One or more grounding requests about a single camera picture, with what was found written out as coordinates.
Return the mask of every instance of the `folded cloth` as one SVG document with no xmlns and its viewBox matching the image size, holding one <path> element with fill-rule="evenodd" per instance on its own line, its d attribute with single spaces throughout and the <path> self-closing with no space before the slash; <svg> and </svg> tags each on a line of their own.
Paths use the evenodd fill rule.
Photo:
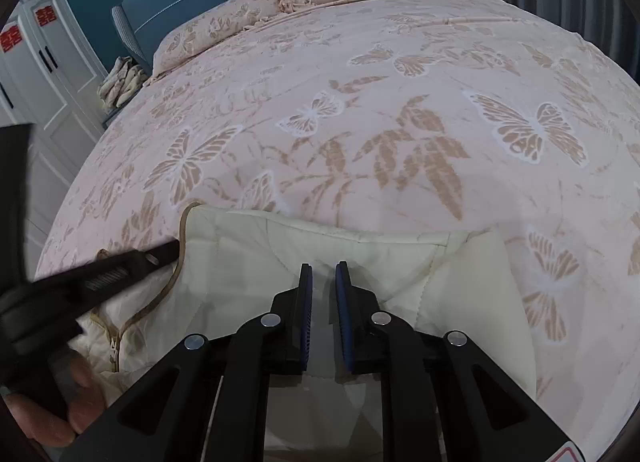
<svg viewBox="0 0 640 462">
<path fill-rule="evenodd" d="M 116 102 L 116 106 L 120 108 L 124 103 L 129 101 L 135 94 L 142 88 L 142 83 L 147 80 L 147 76 L 145 72 L 140 67 L 134 74 L 131 80 L 125 80 L 124 86 L 120 91 L 120 96 L 118 97 L 118 101 Z"/>
<path fill-rule="evenodd" d="M 107 94 L 107 97 L 104 100 L 104 105 L 107 108 L 113 109 L 116 107 L 116 102 L 118 101 L 118 97 L 120 96 L 120 91 L 122 90 L 123 86 L 124 86 L 124 78 L 121 78 L 121 79 L 118 79 L 116 81 L 116 84 L 114 84 L 111 90 L 109 90 L 109 93 Z"/>
<path fill-rule="evenodd" d="M 138 74 L 140 70 L 142 70 L 142 67 L 140 65 L 133 65 L 133 67 L 129 69 L 129 71 L 127 72 L 127 76 L 124 79 L 124 89 L 129 86 L 129 83 L 133 81 L 133 78 L 136 76 L 136 74 Z"/>
<path fill-rule="evenodd" d="M 102 82 L 100 88 L 98 88 L 98 97 L 100 97 L 100 99 L 105 100 L 107 98 L 107 95 L 109 95 L 109 92 L 119 79 L 126 79 L 132 61 L 133 58 L 130 57 L 119 57 L 116 59 L 116 63 L 113 65 L 111 72 L 109 72 L 109 75 Z"/>
<path fill-rule="evenodd" d="M 129 381 L 132 372 L 142 373 L 190 333 L 235 333 L 268 312 L 275 294 L 297 285 L 302 263 L 313 267 L 308 371 L 297 382 L 272 378 L 266 460 L 312 460 L 310 452 L 319 460 L 329 452 L 332 460 L 359 460 L 382 450 L 380 383 L 347 376 L 336 348 L 332 283 L 341 260 L 348 262 L 354 285 L 372 290 L 383 309 L 419 331 L 465 331 L 535 394 L 529 325 L 504 244 L 492 232 L 383 235 L 210 206 L 191 208 L 182 227 L 175 285 L 163 289 L 162 302 L 147 305 L 154 311 L 118 334 L 120 373 Z M 110 305 L 123 314 L 117 321 L 132 323 L 131 316 L 141 315 L 141 301 L 148 295 L 133 289 Z M 78 338 L 79 350 L 89 353 L 92 365 L 104 366 L 104 359 L 92 358 L 113 354 L 100 346 L 104 330 L 89 320 L 81 323 L 87 335 Z"/>
</svg>

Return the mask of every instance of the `blue gripper pad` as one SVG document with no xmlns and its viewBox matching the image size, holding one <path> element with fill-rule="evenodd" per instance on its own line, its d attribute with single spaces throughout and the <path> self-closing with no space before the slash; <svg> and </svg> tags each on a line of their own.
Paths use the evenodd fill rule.
<svg viewBox="0 0 640 462">
<path fill-rule="evenodd" d="M 302 369 L 306 370 L 306 366 L 309 362 L 309 343 L 311 341 L 311 300 L 312 300 L 312 289 L 314 286 L 314 274 L 311 266 L 308 266 L 306 270 L 306 280 L 302 280 L 302 276 L 300 279 L 300 283 L 305 283 L 304 291 L 305 291 L 305 302 L 304 302 L 304 311 L 302 316 L 302 326 L 300 327 L 300 357 L 302 358 Z"/>
<path fill-rule="evenodd" d="M 342 358 L 347 369 L 353 371 L 353 329 L 347 300 L 347 290 L 351 288 L 351 280 L 342 276 L 340 264 L 335 266 L 335 293 L 338 302 L 338 319 L 340 320 L 340 338 L 342 340 Z"/>
</svg>

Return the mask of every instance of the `red double happiness sticker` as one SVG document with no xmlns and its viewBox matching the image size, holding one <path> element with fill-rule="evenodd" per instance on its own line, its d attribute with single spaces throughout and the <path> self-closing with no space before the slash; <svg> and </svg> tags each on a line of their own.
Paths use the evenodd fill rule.
<svg viewBox="0 0 640 462">
<path fill-rule="evenodd" d="M 41 27 L 47 25 L 47 23 L 55 22 L 57 19 L 56 11 L 53 10 L 52 5 L 47 5 L 36 11 L 36 20 L 38 20 L 38 25 Z"/>
<path fill-rule="evenodd" d="M 2 51 L 8 52 L 17 44 L 22 41 L 22 34 L 18 25 L 12 25 L 11 27 L 0 32 L 0 45 L 2 45 Z"/>
</svg>

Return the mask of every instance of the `butterfly pattern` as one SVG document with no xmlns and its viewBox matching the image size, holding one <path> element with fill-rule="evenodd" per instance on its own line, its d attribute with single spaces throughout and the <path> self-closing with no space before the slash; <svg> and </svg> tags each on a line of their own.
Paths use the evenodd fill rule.
<svg viewBox="0 0 640 462">
<path fill-rule="evenodd" d="M 286 206 L 280 200 L 279 191 L 273 179 L 273 171 L 270 169 L 263 171 L 247 184 L 240 195 L 238 208 L 287 213 Z"/>
<path fill-rule="evenodd" d="M 210 20 L 194 45 L 212 41 Z M 616 370 L 640 373 L 625 364 L 640 312 L 640 87 L 579 36 L 531 20 L 500 0 L 318 5 L 173 68 L 181 39 L 160 60 L 171 71 L 88 157 L 38 274 L 176 236 L 194 201 L 384 233 L 497 226 L 545 405 L 558 401 L 577 442 L 601 410 L 599 424 L 618 423 Z M 126 310 L 112 317 L 139 308 Z M 621 364 L 574 377 L 601 360 L 603 338 Z"/>
<path fill-rule="evenodd" d="M 319 119 L 339 116 L 343 112 L 344 102 L 323 90 L 314 96 L 310 105 L 276 122 L 276 127 L 294 137 L 309 137 L 318 131 Z"/>
<path fill-rule="evenodd" d="M 175 34 L 169 47 L 167 47 L 167 51 L 173 52 L 178 47 L 181 47 L 187 56 L 193 56 L 193 41 L 196 39 L 196 33 L 193 31 L 193 27 L 193 23 L 188 23 L 184 27 L 184 32 Z"/>
<path fill-rule="evenodd" d="M 527 245 L 542 270 L 538 289 L 522 298 L 529 326 L 542 327 L 549 341 L 562 342 L 566 339 L 567 323 L 557 298 L 572 282 L 580 263 L 567 249 L 560 250 L 551 239 L 536 231 L 529 231 Z"/>
<path fill-rule="evenodd" d="M 577 77 L 588 87 L 591 86 L 590 81 L 580 73 L 579 68 L 575 64 L 575 61 L 566 57 L 559 57 L 558 59 L 552 59 L 548 55 L 540 52 L 538 49 L 523 43 L 522 46 L 527 49 L 531 54 L 533 60 L 539 64 L 542 68 L 549 68 L 558 72 L 567 72 Z"/>
<path fill-rule="evenodd" d="M 372 63 L 380 63 L 391 59 L 395 55 L 394 51 L 382 44 L 375 45 L 365 54 L 352 57 L 347 61 L 347 65 L 369 65 Z M 393 65 L 396 72 L 404 77 L 422 77 L 429 73 L 428 65 L 438 62 L 438 58 L 423 55 L 400 56 L 394 59 Z"/>
<path fill-rule="evenodd" d="M 494 126 L 495 140 L 520 160 L 539 164 L 545 143 L 549 142 L 580 168 L 589 163 L 584 145 L 555 104 L 542 103 L 536 117 L 527 118 L 492 97 L 468 90 L 463 94 L 473 103 L 478 114 Z"/>
<path fill-rule="evenodd" d="M 172 205 L 177 206 L 202 181 L 200 166 L 218 158 L 229 142 L 240 132 L 242 132 L 242 126 L 239 124 L 218 130 L 191 152 L 189 147 L 191 129 L 183 129 L 166 152 L 169 158 L 153 169 L 142 189 L 149 190 L 159 182 L 171 179 L 173 194 L 170 201 Z"/>
</svg>

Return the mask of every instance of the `warning label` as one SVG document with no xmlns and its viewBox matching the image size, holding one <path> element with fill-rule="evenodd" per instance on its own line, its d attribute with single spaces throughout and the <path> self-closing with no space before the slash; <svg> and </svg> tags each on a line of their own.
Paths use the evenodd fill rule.
<svg viewBox="0 0 640 462">
<path fill-rule="evenodd" d="M 582 455 L 571 441 L 565 443 L 546 462 L 584 462 Z"/>
</svg>

